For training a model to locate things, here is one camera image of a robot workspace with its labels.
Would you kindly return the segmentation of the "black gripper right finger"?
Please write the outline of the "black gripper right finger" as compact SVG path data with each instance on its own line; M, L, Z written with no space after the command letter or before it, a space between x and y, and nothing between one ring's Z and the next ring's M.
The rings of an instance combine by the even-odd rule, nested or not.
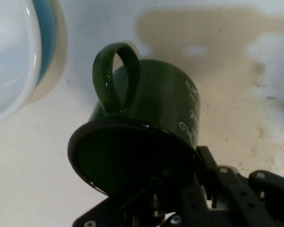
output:
M248 177L218 166L198 146L197 175L182 191L184 227L284 227L284 177L256 170Z

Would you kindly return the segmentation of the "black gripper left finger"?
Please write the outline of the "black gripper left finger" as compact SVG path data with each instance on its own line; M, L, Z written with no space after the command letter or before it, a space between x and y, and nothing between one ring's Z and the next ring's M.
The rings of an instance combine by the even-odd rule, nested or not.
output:
M73 222L74 227L157 227L165 221L168 200L176 181L175 170L159 175L136 176L118 192L93 207Z

